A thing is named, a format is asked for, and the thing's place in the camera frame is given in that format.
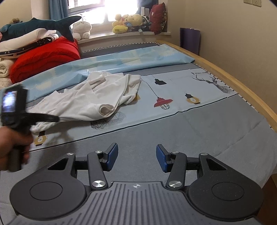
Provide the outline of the person's left hand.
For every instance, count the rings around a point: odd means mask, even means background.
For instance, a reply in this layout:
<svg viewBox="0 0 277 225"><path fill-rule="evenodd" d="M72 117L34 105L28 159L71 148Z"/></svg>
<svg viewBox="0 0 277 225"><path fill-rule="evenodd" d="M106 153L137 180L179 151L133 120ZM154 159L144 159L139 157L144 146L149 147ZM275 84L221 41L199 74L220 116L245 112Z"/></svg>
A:
<svg viewBox="0 0 277 225"><path fill-rule="evenodd" d="M15 146L25 147L22 163L27 164L30 157L30 145L33 143L31 132L22 134L9 127L1 127L1 171L7 170L8 154Z"/></svg>

